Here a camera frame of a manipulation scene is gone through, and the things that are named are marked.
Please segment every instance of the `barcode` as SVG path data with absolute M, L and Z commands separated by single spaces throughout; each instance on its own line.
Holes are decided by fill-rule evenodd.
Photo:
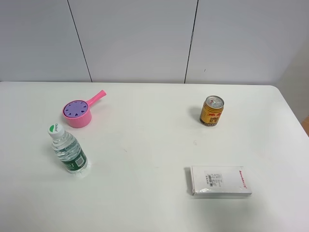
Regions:
M 84 163 L 84 159 L 82 156 L 80 156 L 76 161 L 77 166 L 82 166 L 82 164 Z
M 212 187 L 212 178 L 211 178 L 211 175 L 207 175 L 208 176 L 208 179 L 209 179 L 209 185 L 210 187 Z

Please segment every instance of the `can lid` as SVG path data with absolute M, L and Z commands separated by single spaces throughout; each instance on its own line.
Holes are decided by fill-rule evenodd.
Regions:
M 218 96 L 209 96 L 206 98 L 206 104 L 207 106 L 215 109 L 220 109 L 223 108 L 224 106 L 224 101 L 222 98 Z
M 58 123 L 51 125 L 48 129 L 48 133 L 53 139 L 61 138 L 65 132 L 66 131 L 64 130 L 63 126 Z

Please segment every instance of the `purple lid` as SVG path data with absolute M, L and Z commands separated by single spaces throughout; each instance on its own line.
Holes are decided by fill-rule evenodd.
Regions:
M 88 110 L 88 104 L 84 101 L 72 101 L 64 107 L 63 113 L 67 117 L 80 117 Z

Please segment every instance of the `white wall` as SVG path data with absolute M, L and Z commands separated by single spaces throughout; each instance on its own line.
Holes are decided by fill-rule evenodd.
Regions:
M 97 82 L 183 83 L 196 0 L 69 0 Z
M 0 2 L 0 81 L 90 81 L 65 0 Z
M 276 86 L 297 119 L 302 122 L 309 115 L 309 40 L 304 43 Z
M 200 0 L 186 83 L 273 84 L 308 35 L 308 0 Z

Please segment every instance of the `pink handle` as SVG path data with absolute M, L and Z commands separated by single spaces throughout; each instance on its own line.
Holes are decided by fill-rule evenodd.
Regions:
M 94 96 L 92 99 L 86 101 L 88 106 L 90 107 L 93 103 L 95 103 L 97 100 L 103 98 L 106 95 L 106 92 L 104 90 L 101 90 L 96 96 Z

